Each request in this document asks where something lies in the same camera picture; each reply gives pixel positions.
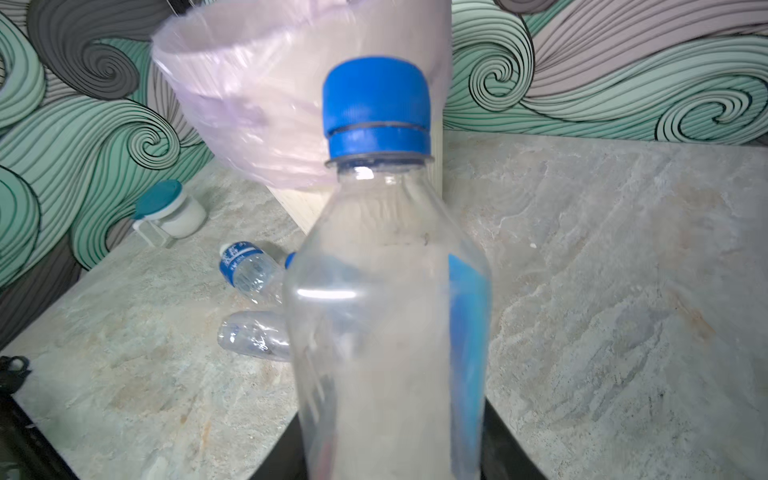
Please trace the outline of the crushed purple label bottle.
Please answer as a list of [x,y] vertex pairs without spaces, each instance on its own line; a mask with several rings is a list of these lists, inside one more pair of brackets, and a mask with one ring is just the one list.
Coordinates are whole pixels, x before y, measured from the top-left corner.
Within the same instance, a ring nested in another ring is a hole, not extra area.
[[289,362],[291,350],[284,316],[276,311],[240,311],[229,315],[217,332],[225,350],[276,362]]

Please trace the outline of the light blue label bottle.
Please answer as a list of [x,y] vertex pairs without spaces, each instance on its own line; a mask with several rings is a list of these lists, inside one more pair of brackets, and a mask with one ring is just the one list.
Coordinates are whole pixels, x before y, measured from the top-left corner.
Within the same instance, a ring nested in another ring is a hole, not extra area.
[[286,256],[286,258],[284,260],[284,268],[285,269],[288,269],[290,267],[291,263],[293,262],[293,259],[294,259],[295,255],[296,255],[296,252],[291,252],[291,253],[289,253]]

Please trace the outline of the blue mountain label bottle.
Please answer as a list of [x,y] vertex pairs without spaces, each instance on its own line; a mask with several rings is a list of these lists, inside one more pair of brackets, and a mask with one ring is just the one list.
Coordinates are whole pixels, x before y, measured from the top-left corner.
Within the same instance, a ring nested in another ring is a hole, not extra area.
[[422,72],[334,67],[323,131],[338,185],[284,282],[313,479],[477,479],[490,268],[429,181]]

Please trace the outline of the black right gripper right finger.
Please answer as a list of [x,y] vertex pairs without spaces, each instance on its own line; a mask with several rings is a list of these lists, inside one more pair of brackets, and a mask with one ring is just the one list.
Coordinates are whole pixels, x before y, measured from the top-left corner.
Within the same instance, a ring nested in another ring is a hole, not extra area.
[[481,444],[481,480],[546,480],[499,413],[486,399]]

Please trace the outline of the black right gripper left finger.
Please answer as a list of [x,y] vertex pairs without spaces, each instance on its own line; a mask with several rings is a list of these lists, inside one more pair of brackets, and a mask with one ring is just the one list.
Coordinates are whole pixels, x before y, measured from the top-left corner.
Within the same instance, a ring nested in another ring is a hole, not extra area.
[[302,430],[295,415],[250,480],[308,480]]

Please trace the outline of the blue Chinese label water bottle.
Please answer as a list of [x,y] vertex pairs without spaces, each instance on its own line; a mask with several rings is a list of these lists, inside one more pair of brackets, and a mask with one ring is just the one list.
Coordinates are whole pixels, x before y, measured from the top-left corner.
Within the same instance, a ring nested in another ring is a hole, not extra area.
[[220,247],[219,270],[229,285],[259,306],[282,305],[285,268],[249,241]]

